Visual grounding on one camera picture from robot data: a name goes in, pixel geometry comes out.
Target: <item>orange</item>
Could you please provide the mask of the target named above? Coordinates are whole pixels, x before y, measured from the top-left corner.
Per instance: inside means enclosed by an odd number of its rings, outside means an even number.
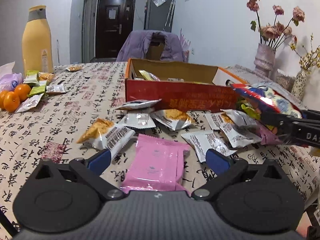
[[[4,100],[5,95],[6,95],[8,92],[9,92],[8,90],[3,90],[3,91],[0,93],[0,108],[1,108],[1,109],[4,109],[3,100]]]
[[[20,102],[26,101],[31,88],[27,84],[20,84],[15,89],[14,92],[19,96]]]
[[[3,105],[8,112],[14,112],[20,105],[19,95],[15,92],[8,92],[4,97]]]

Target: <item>yellow bottle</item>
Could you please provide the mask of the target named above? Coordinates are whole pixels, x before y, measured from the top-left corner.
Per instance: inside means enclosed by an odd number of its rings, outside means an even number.
[[[29,18],[22,36],[22,60],[28,70],[53,73],[51,32],[45,15],[46,6],[29,9]]]

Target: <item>white speckled vase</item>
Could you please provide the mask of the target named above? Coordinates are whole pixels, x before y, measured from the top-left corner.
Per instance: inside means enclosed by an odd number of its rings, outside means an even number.
[[[293,94],[297,99],[301,100],[303,97],[304,89],[307,84],[308,71],[301,68],[298,72],[296,80],[293,83],[291,94]]]
[[[254,60],[255,71],[268,77],[269,72],[273,70],[275,63],[276,50],[268,45],[259,43],[257,55]]]

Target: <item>red box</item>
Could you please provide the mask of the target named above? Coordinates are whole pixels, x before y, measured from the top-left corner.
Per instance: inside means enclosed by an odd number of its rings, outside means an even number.
[[[221,108],[235,109],[238,95],[230,87],[212,84],[218,69],[216,66],[183,62],[129,59],[125,72],[126,101],[161,98],[162,100],[155,106],[157,110],[179,109],[184,112],[188,110],[220,112]],[[161,81],[135,80],[142,78],[139,70],[151,72]],[[236,78],[239,83],[246,83],[234,74],[230,72],[228,74]],[[180,78],[184,81],[167,81],[168,78]]]

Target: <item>doorway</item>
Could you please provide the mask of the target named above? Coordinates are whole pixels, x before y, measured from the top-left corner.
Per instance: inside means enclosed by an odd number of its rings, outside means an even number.
[[[96,58],[117,58],[133,29],[135,0],[98,0]]]
[[[82,63],[89,63],[94,57],[90,54],[90,30],[91,30],[91,15],[92,15],[92,1],[84,0],[82,13]]]

